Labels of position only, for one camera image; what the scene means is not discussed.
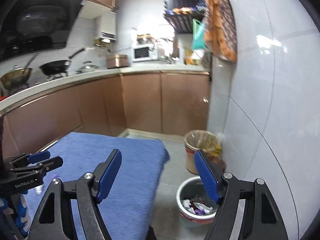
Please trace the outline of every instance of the white countertop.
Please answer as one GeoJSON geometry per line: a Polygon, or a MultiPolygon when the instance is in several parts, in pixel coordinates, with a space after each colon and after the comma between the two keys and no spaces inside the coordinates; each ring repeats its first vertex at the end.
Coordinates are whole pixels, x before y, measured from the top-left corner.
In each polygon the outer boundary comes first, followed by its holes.
{"type": "Polygon", "coordinates": [[[74,82],[83,81],[86,79],[104,77],[108,75],[120,74],[120,73],[136,73],[136,72],[148,72],[148,71],[192,71],[192,72],[207,72],[202,66],[195,65],[182,65],[182,64],[135,64],[133,67],[127,68],[116,68],[108,70],[98,70],[88,73],[81,73],[76,75],[71,75],[68,77],[63,77],[55,80],[51,80],[34,87],[25,89],[18,92],[0,102],[0,111],[6,109],[7,107],[24,100],[28,97],[34,96],[38,93],[44,92],[55,87],[67,85],[74,82]]]}

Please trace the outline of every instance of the dish rack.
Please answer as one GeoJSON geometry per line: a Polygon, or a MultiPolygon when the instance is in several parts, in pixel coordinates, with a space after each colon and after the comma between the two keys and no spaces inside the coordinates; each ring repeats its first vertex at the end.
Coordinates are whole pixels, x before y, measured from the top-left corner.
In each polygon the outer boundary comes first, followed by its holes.
{"type": "Polygon", "coordinates": [[[165,0],[164,18],[177,34],[192,33],[192,19],[202,21],[205,8],[204,0],[165,0]]]}

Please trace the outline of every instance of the green bag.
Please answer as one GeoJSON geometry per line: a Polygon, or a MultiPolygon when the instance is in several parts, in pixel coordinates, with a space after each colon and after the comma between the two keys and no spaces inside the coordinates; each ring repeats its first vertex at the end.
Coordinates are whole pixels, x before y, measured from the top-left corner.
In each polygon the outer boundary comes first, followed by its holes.
{"type": "Polygon", "coordinates": [[[204,22],[200,22],[197,19],[192,19],[193,25],[193,40],[191,49],[206,49],[207,46],[204,44],[204,22]]]}

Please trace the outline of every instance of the blue gripper pad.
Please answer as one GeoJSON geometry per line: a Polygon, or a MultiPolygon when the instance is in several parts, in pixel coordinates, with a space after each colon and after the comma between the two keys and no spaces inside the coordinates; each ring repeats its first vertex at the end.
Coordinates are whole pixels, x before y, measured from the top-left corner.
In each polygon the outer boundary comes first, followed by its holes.
{"type": "Polygon", "coordinates": [[[42,162],[44,160],[49,159],[50,156],[51,154],[49,151],[43,151],[39,153],[30,154],[27,160],[28,160],[28,163],[35,164],[35,163],[42,162]]]}
{"type": "Polygon", "coordinates": [[[212,174],[212,171],[209,167],[210,165],[205,161],[199,151],[195,152],[194,161],[209,198],[218,204],[221,200],[221,196],[218,192],[218,181],[212,174]]]}
{"type": "Polygon", "coordinates": [[[98,193],[96,195],[96,201],[98,204],[104,200],[110,192],[110,189],[113,185],[113,182],[115,181],[115,178],[118,174],[118,171],[120,169],[121,163],[122,163],[122,154],[119,150],[116,150],[116,153],[114,154],[113,158],[109,160],[109,158],[106,160],[107,162],[110,162],[108,167],[105,169],[103,175],[99,179],[98,182],[98,193]]]}

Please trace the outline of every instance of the microwave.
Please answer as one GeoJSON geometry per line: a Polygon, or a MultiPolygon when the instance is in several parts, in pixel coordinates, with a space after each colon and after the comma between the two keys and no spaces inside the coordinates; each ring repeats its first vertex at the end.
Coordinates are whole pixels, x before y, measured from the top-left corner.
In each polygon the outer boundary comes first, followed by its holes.
{"type": "Polygon", "coordinates": [[[159,57],[164,56],[164,49],[158,44],[150,50],[150,44],[135,45],[132,48],[132,62],[158,60],[159,57]]]}

